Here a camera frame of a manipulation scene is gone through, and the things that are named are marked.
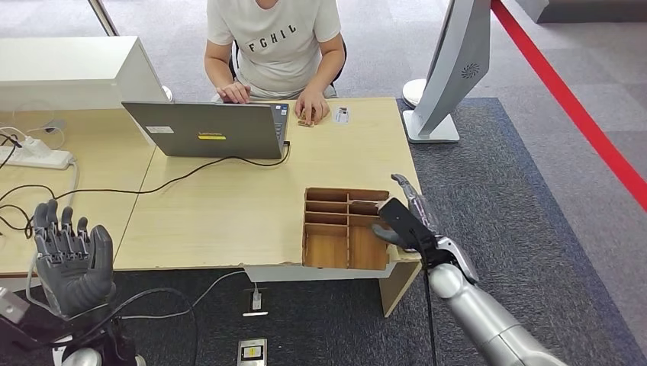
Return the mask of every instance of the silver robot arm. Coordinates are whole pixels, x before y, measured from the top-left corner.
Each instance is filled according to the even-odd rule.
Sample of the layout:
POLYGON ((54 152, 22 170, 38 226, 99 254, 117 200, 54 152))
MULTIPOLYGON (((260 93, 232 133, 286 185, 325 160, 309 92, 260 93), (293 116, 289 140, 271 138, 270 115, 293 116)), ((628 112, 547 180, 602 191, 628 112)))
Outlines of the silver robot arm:
POLYGON ((468 281, 456 265, 443 263, 431 268, 429 284, 488 364, 566 366, 490 294, 468 281))
POLYGON ((376 236, 408 252, 419 252, 430 290, 492 366, 566 366, 526 331, 490 294, 476 286, 475 266, 462 247, 438 234, 436 218, 424 196, 401 175, 391 176, 403 188, 406 208, 391 199, 379 209, 391 228, 372 227, 376 236))

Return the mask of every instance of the card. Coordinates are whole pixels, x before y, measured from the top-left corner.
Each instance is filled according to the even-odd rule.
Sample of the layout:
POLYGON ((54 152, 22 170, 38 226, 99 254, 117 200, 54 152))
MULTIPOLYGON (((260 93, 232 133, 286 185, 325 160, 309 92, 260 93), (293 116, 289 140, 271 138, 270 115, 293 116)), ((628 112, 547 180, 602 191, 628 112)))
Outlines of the card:
POLYGON ((350 120, 350 109, 348 109, 348 107, 335 108, 333 120, 337 124, 348 124, 350 120))

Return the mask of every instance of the man's hand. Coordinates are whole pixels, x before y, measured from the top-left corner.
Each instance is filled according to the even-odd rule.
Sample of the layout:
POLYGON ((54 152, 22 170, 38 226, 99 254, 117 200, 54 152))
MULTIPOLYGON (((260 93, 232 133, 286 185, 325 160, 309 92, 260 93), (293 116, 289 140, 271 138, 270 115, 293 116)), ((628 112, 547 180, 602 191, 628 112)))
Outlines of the man's hand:
POLYGON ((307 125, 318 124, 328 115, 330 108, 323 92, 311 88, 303 90, 297 99, 295 113, 300 117, 304 112, 307 125))
POLYGON ((216 92, 222 100, 227 103, 240 103, 245 104, 249 103, 249 92, 252 88, 248 85, 240 84, 239 82, 233 82, 224 88, 216 88, 216 92))

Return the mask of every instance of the white monitor back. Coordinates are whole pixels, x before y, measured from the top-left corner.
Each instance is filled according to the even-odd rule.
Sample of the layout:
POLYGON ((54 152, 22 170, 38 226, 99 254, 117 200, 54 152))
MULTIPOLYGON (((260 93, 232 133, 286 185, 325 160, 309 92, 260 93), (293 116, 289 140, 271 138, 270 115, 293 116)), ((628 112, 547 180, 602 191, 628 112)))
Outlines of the white monitor back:
POLYGON ((451 0, 414 116, 428 136, 490 69, 490 1, 451 0))

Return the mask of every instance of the gray carpet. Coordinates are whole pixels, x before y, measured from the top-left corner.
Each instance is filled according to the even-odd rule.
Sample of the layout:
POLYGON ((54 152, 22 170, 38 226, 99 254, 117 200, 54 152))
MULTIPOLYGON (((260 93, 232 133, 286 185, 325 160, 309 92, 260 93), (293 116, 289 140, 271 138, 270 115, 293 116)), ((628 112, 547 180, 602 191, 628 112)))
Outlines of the gray carpet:
MULTIPOLYGON (((481 287, 570 365, 647 364, 499 101, 466 99, 455 120, 461 143, 411 151, 443 232, 472 256, 481 287)), ((115 280, 120 300, 151 287, 174 287, 195 298, 228 271, 120 272, 115 280)), ((384 319, 374 280, 264 284, 270 314, 243 318, 240 298, 249 282, 228 278, 197 308, 198 364, 235 364, 239 339, 266 337, 273 365, 428 365, 421 279, 384 319)), ((128 313, 180 306, 160 295, 128 313)), ((439 364, 484 364, 437 298, 434 323, 439 364)), ((186 319, 129 320, 127 329, 149 364, 188 361, 192 329, 186 319)), ((0 365, 47 360, 46 352, 23 359, 0 352, 0 365)))

